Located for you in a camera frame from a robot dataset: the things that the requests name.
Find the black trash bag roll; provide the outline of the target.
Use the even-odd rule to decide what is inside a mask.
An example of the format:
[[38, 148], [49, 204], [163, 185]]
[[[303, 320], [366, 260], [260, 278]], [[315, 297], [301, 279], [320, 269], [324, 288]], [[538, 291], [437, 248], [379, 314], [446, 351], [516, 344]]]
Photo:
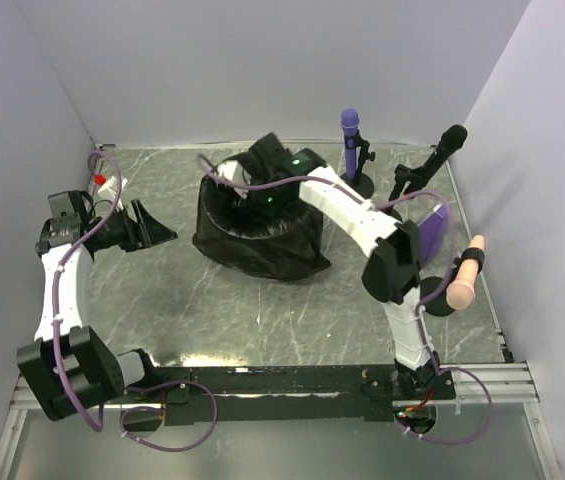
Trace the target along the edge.
[[[236, 160], [242, 166], [240, 183], [219, 177], [217, 166]], [[282, 217], [260, 218], [244, 208], [247, 190], [253, 186], [308, 174], [326, 162], [311, 150], [293, 153], [284, 147], [262, 153], [250, 149], [214, 164], [200, 154], [205, 172], [197, 203], [192, 244], [208, 259], [256, 278], [294, 282], [331, 266], [322, 252], [324, 215], [298, 198]]]

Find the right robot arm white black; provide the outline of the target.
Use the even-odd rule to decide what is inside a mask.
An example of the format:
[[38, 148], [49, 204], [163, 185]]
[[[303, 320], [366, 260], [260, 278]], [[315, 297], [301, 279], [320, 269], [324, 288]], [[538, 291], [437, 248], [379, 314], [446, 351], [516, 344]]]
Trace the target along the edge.
[[433, 386], [437, 357], [420, 304], [418, 226], [385, 214], [313, 150], [293, 153], [273, 133], [251, 145], [241, 165], [253, 207], [269, 213], [285, 202], [300, 200], [326, 215], [358, 245], [367, 258], [363, 286], [383, 305], [393, 333], [395, 383], [410, 398], [424, 396]]

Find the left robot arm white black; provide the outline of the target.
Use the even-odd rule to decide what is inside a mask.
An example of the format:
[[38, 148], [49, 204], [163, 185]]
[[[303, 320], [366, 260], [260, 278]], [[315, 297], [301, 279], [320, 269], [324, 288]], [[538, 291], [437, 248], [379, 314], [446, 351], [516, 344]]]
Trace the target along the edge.
[[90, 272], [101, 250], [145, 250], [177, 239], [177, 233], [138, 199], [103, 217], [85, 191], [60, 192], [48, 203], [51, 216], [35, 245], [45, 273], [43, 309], [33, 342], [17, 351], [21, 375], [52, 421], [100, 407], [125, 391], [138, 402], [151, 400], [160, 379], [148, 354], [114, 354], [89, 324]]

